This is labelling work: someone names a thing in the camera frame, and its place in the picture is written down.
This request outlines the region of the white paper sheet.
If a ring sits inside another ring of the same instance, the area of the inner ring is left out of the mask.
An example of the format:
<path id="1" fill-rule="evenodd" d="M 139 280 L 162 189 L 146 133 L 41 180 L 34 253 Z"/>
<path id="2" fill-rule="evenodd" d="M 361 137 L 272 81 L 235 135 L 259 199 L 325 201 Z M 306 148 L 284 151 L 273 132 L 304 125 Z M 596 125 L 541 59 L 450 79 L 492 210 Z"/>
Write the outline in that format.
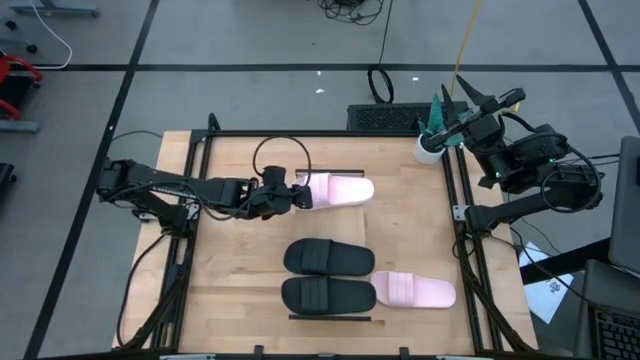
<path id="1" fill-rule="evenodd" d="M 521 268 L 531 264 L 532 260 L 540 261 L 548 258 L 546 253 L 531 242 L 526 243 L 526 250 L 529 256 L 524 251 L 519 254 L 519 266 Z M 567 287 L 555 278 L 525 285 L 524 289 L 529 310 L 546 324 L 551 322 L 568 292 Z"/>

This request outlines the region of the grey metal base bar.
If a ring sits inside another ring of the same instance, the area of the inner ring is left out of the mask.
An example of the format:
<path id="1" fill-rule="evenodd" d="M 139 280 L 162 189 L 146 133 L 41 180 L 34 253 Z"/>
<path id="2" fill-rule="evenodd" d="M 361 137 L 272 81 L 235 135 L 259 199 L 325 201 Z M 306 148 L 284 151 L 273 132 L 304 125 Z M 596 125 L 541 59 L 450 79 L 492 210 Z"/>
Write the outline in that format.
<path id="1" fill-rule="evenodd" d="M 38 133 L 39 125 L 23 120 L 0 120 L 0 132 Z"/>

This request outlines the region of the grey desk foot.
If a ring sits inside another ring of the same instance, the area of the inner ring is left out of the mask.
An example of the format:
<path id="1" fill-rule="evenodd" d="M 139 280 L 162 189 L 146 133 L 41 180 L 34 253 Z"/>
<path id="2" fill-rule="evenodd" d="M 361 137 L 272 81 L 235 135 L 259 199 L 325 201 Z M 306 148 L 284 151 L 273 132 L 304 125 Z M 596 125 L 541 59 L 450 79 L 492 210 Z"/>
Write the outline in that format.
<path id="1" fill-rule="evenodd" d="M 94 18 L 101 15 L 95 2 L 85 0 L 10 0 L 9 7 L 16 14 L 86 15 Z"/>

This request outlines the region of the red and black cart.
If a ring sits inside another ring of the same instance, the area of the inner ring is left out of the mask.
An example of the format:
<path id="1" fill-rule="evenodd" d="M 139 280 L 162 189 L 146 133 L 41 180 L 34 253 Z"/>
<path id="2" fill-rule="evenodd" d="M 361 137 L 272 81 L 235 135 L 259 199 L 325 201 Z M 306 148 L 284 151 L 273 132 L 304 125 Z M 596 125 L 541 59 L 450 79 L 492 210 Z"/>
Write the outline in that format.
<path id="1" fill-rule="evenodd" d="M 0 55 L 0 120 L 18 121 L 31 88 L 39 88 L 42 73 L 26 60 Z"/>

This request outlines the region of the wooden shelf with black rails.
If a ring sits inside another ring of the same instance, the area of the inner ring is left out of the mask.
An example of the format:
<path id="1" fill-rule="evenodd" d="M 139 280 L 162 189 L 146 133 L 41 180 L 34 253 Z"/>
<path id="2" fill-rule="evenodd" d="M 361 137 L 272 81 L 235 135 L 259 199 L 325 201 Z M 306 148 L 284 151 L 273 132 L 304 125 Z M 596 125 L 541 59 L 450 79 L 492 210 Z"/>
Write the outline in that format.
<path id="1" fill-rule="evenodd" d="M 293 242 L 303 238 L 321 238 L 321 239 L 331 239 L 337 242 L 366 247 L 363 205 L 334 207 L 334 208 L 327 208 L 327 209 L 321 209 L 321 210 L 312 210 L 312 209 L 298 210 L 294 215 L 295 238 Z M 295 275 L 296 275 L 295 277 L 327 276 L 327 275 L 299 275 L 299 274 L 295 274 Z M 366 281 L 366 276 L 328 276 L 328 277 L 346 279 L 346 280 Z M 330 317 L 349 317 L 351 315 L 358 315 L 358 314 L 360 313 L 325 315 L 325 316 L 295 314 L 295 316 L 300 318 L 324 319 L 324 318 L 330 318 Z"/>

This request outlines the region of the black chair base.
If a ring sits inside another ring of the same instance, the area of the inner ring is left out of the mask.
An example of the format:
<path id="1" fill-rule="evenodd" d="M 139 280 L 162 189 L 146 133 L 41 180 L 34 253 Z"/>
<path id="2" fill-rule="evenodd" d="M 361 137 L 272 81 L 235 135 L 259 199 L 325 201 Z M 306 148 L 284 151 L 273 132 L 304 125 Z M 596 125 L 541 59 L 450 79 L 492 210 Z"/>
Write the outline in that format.
<path id="1" fill-rule="evenodd" d="M 15 166 L 0 162 L 0 203 L 6 198 L 13 183 L 17 181 Z"/>

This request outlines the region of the black slide sandal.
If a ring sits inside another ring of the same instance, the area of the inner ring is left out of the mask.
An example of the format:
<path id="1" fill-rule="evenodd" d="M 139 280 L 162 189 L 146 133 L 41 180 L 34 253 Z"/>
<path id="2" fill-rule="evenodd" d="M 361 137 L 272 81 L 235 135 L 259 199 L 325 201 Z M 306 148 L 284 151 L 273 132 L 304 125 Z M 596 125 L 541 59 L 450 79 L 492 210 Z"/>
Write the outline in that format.
<path id="1" fill-rule="evenodd" d="M 321 238 L 293 242 L 283 258 L 284 267 L 299 275 L 366 276 L 375 262 L 369 248 Z"/>
<path id="2" fill-rule="evenodd" d="M 281 298 L 293 313 L 311 316 L 367 312 L 377 302 L 369 282 L 328 276 L 287 279 L 281 286 Z"/>

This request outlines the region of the grey laptop with black keyboard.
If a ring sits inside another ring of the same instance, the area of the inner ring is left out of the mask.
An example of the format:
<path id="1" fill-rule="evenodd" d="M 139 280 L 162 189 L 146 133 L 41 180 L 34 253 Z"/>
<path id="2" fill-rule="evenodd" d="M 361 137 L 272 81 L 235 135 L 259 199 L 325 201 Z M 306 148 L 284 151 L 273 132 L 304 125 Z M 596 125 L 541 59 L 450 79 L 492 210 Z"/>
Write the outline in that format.
<path id="1" fill-rule="evenodd" d="M 640 360 L 640 279 L 587 262 L 573 353 L 598 360 Z"/>

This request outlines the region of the black aluminium table frame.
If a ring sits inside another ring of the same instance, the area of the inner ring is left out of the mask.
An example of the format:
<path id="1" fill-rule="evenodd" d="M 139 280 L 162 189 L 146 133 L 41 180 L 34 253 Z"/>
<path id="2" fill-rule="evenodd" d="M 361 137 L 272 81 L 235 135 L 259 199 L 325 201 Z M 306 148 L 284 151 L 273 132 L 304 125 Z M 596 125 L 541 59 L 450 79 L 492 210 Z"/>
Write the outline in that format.
<path id="1" fill-rule="evenodd" d="M 433 165 L 412 154 L 408 132 L 347 130 L 184 130 L 164 133 L 157 165 L 192 175 L 249 177 L 276 164 L 294 172 L 362 172 L 376 193 L 363 206 L 365 246 L 380 270 L 412 271 L 452 282 L 458 298 L 447 310 L 377 306 L 351 320 L 294 320 L 279 297 L 287 277 L 282 265 L 294 241 L 294 215 L 269 221 L 218 222 L 203 217 L 194 240 L 161 245 L 142 264 L 132 286 L 125 328 L 133 332 L 156 303 L 170 261 L 183 249 L 193 255 L 191 275 L 177 310 L 175 343 L 183 352 L 246 353 L 262 345 L 267 355 L 334 357 L 414 356 L 504 350 L 515 354 L 498 324 L 465 283 L 467 262 L 522 342 L 535 347 L 531 315 L 506 225 L 487 243 L 470 242 L 452 215 L 454 205 L 500 202 L 497 190 L 480 188 L 472 155 L 451 151 Z"/>

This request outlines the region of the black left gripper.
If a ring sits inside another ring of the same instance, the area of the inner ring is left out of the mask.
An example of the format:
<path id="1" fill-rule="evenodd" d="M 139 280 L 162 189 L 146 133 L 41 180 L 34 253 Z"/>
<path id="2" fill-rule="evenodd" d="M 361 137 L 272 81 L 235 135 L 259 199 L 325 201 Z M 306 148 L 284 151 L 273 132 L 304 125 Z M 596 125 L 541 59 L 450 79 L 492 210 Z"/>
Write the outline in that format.
<path id="1" fill-rule="evenodd" d="M 282 215 L 291 209 L 292 198 L 297 196 L 297 207 L 311 210 L 313 196 L 305 185 L 285 183 L 286 169 L 280 166 L 266 166 L 261 178 L 263 183 L 257 187 L 249 199 L 249 214 L 253 218 L 269 219 Z"/>

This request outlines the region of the grey monitor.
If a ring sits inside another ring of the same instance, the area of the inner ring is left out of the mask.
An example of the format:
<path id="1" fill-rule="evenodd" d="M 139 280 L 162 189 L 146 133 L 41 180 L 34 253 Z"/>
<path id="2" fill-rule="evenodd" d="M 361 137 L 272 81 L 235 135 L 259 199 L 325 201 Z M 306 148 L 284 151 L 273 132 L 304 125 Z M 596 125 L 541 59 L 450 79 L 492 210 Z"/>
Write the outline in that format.
<path id="1" fill-rule="evenodd" d="M 640 277 L 640 137 L 621 140 L 609 259 Z"/>

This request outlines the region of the green plant in white pot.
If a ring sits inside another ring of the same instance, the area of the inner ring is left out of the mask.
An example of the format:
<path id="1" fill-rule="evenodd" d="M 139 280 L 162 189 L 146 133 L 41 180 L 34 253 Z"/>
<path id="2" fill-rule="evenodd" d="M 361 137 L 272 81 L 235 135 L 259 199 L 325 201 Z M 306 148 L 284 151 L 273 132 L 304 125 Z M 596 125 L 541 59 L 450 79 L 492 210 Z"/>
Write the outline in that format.
<path id="1" fill-rule="evenodd" d="M 450 147 L 462 147 L 464 136 L 460 133 L 449 137 L 439 150 L 429 149 L 426 141 L 431 136 L 445 130 L 445 106 L 439 96 L 435 94 L 429 107 L 426 118 L 417 120 L 419 136 L 415 142 L 413 155 L 417 162 L 422 164 L 434 164 L 439 161 L 444 152 Z"/>

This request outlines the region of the black table beam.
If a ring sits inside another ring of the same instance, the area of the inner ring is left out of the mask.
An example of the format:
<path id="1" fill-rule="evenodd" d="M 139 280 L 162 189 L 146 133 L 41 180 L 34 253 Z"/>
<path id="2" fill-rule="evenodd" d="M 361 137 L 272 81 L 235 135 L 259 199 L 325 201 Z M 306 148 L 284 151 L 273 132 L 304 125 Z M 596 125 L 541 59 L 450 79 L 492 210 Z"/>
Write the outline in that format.
<path id="1" fill-rule="evenodd" d="M 611 240 L 606 238 L 566 253 L 532 261 L 520 269 L 523 284 L 529 285 L 546 281 L 554 276 L 582 271 L 589 260 L 609 264 L 610 243 Z"/>

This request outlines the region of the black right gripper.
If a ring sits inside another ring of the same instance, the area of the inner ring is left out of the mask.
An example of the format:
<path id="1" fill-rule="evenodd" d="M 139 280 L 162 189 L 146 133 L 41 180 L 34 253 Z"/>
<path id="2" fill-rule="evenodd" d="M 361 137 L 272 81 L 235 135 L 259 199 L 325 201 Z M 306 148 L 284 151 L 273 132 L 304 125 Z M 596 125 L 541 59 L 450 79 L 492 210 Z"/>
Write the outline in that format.
<path id="1" fill-rule="evenodd" d="M 474 107 L 460 110 L 456 107 L 449 91 L 442 85 L 441 92 L 446 110 L 445 130 L 427 139 L 429 149 L 439 150 L 445 141 L 455 135 L 464 136 L 464 144 L 469 146 L 485 146 L 497 141 L 502 133 L 498 117 L 500 111 L 515 106 L 526 98 L 523 88 L 512 88 L 501 96 L 485 95 L 469 84 L 461 75 L 456 80 Z"/>

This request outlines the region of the pink slide sandal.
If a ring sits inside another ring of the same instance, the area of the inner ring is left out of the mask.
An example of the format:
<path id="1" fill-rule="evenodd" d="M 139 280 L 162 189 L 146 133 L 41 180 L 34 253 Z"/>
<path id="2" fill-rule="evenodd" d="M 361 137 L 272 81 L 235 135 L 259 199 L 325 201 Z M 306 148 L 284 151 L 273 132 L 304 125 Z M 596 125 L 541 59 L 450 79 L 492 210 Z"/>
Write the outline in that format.
<path id="1" fill-rule="evenodd" d="M 368 178 L 333 175 L 329 172 L 302 176 L 294 184 L 309 186 L 312 210 L 363 205 L 375 193 L 374 184 Z"/>
<path id="2" fill-rule="evenodd" d="M 378 271 L 370 283 L 377 300 L 394 308 L 450 308 L 456 302 L 455 287 L 444 280 L 425 278 L 410 272 Z"/>

